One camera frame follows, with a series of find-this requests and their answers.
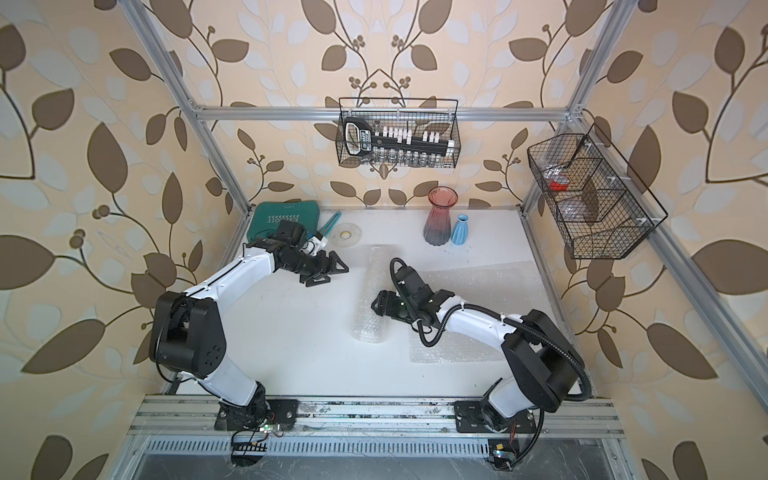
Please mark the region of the light blue ribbed vase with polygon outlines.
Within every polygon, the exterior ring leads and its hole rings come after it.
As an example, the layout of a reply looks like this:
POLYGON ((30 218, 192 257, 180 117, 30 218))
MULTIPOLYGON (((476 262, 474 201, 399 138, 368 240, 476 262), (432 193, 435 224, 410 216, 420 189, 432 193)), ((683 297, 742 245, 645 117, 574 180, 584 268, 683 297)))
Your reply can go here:
POLYGON ((464 245, 468 239, 469 217, 467 214, 459 214, 451 234, 451 243, 456 246, 464 245))

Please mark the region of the bubble clear cylinder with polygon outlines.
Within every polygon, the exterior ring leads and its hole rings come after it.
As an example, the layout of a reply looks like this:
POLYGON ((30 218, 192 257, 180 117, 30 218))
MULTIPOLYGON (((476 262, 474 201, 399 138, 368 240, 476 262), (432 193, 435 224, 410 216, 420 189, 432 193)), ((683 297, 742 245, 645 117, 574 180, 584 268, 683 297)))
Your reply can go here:
POLYGON ((382 315, 375 313, 372 304, 376 302, 378 294, 382 290, 392 289, 389 264, 396 255, 396 248, 390 245, 374 245, 369 249, 352 324, 352 336, 358 341, 370 344, 379 344, 385 341, 387 320, 382 315))

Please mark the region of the clear bubble wrap sheet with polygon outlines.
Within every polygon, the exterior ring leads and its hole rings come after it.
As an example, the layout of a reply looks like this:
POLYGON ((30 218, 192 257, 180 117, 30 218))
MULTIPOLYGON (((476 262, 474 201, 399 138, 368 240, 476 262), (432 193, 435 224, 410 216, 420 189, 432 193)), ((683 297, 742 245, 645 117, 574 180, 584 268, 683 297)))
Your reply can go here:
MULTIPOLYGON (((419 272, 432 290, 452 291, 470 303, 493 311, 524 315, 532 309, 552 315, 552 307, 534 262, 419 272)), ((424 347, 418 336, 409 340, 410 361, 448 364, 502 361, 501 351, 467 336, 445 333, 440 342, 424 347)))

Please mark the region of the pink grey glass vase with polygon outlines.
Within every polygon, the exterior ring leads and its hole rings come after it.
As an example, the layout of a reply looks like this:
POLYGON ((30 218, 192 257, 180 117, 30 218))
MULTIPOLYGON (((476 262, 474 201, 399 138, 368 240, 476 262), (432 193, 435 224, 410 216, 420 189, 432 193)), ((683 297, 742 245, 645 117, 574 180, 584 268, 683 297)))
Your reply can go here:
POLYGON ((458 194, 447 186, 437 186, 427 195, 431 210, 423 229, 424 240, 432 246, 442 246, 451 237, 450 210, 458 202, 458 194))

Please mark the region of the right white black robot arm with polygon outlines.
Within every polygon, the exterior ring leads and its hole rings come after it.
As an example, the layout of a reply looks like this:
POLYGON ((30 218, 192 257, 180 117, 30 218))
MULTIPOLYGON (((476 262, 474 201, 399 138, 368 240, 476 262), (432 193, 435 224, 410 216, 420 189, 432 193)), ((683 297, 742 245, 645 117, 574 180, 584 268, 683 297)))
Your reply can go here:
POLYGON ((486 428, 503 432, 522 411, 554 413, 565 401, 592 397, 583 359, 544 312, 505 315, 451 291, 434 291, 400 258, 390 262, 390 278, 394 289, 380 291, 371 309, 409 324, 424 347, 435 347, 449 332, 503 354, 511 376, 494 383, 479 401, 476 416, 486 428))

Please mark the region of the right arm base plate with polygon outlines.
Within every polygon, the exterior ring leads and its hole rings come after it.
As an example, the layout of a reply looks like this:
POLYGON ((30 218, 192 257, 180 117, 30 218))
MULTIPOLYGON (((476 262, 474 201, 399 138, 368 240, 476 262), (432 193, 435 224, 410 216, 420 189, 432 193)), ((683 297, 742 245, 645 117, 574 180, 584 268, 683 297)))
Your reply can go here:
POLYGON ((527 410, 504 417, 483 400, 460 400, 453 403, 456 430, 459 433, 533 433, 536 421, 527 410))

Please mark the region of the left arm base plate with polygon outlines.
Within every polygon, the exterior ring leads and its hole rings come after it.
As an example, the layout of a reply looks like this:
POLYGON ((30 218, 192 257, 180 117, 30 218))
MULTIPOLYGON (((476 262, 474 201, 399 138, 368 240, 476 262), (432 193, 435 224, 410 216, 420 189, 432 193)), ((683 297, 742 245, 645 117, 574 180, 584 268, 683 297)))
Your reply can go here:
POLYGON ((299 401, 297 399, 257 400, 254 405, 233 406, 219 403, 214 429, 217 431, 259 430, 266 426, 280 430, 293 429, 297 417, 299 401))

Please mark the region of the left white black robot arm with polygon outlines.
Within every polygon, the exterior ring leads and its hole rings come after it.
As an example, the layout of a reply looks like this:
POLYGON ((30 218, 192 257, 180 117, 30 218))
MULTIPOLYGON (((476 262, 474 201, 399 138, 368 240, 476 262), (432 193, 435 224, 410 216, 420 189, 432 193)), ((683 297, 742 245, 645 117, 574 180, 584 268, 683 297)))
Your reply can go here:
POLYGON ((264 386, 246 375, 226 353, 221 314, 260 280, 278 270, 298 276, 306 287, 328 283, 349 267, 321 245, 306 248, 306 231, 290 222, 268 238, 257 238, 242 255, 202 283, 167 291, 155 306, 149 358, 159 369, 186 374, 216 396, 229 419, 240 415, 259 424, 270 407, 264 386))

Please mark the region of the bubble dark cylinder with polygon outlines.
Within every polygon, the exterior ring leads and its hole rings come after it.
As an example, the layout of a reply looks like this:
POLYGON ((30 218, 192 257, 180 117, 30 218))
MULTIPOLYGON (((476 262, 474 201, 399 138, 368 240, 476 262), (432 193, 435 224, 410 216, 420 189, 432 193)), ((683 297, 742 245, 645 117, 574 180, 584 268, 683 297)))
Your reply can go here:
POLYGON ((520 318, 535 308, 530 272, 527 263, 516 262, 427 271, 422 278, 434 290, 455 294, 440 311, 458 307, 446 330, 489 345, 501 344, 520 318))

